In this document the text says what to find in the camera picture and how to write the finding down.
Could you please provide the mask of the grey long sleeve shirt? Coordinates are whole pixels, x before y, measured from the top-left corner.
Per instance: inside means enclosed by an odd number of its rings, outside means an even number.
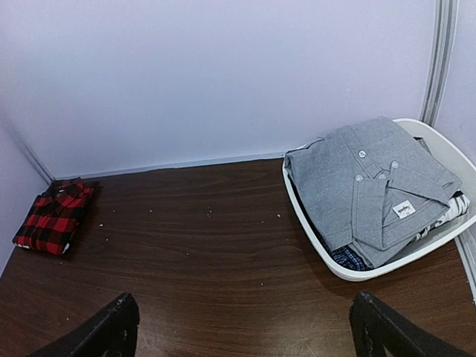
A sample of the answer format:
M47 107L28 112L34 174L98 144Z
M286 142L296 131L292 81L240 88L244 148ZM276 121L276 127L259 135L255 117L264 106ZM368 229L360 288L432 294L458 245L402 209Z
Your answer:
M450 208L462 180L387 118L343 126L286 153L284 167L327 248L371 268Z

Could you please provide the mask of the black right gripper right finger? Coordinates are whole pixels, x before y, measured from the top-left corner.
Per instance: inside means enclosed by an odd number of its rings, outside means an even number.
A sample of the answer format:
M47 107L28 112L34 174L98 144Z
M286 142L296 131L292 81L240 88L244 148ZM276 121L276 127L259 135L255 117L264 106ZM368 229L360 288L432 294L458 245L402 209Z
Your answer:
M419 328L369 292L359 292L349 322L357 356L468 356Z

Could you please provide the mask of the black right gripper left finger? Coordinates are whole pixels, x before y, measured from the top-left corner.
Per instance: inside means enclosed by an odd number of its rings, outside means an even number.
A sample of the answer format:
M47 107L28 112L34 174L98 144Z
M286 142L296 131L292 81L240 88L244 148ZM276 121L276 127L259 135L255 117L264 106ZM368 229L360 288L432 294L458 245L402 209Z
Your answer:
M122 293L78 328L32 352L31 356L134 356L139 308Z

